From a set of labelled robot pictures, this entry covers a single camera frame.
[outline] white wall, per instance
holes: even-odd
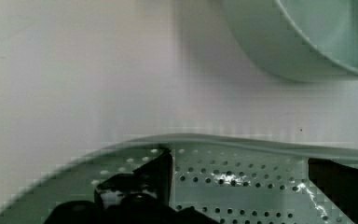
[[[218,0],[0,0],[0,206],[73,157],[162,133],[358,148],[358,81],[266,74]]]

